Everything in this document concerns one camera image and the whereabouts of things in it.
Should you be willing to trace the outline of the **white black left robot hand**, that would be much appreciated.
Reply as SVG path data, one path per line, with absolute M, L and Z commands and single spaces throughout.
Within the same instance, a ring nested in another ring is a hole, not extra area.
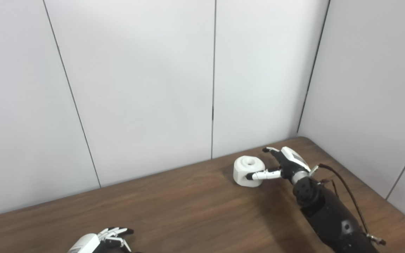
M 113 249 L 132 253 L 132 249 L 124 239 L 124 235 L 127 234 L 134 234 L 134 230 L 125 227 L 108 227 L 97 234 L 85 234 L 74 243 L 68 253 L 107 253 Z

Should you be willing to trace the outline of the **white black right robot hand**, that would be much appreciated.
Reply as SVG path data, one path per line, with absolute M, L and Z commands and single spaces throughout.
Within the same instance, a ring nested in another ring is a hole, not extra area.
M 265 153 L 270 153 L 279 163 L 277 169 L 265 169 L 262 171 L 246 174 L 247 180 L 270 180 L 283 178 L 296 184 L 300 179 L 308 177 L 311 172 L 305 160 L 289 147 L 282 147 L 280 150 L 273 147 L 262 149 Z

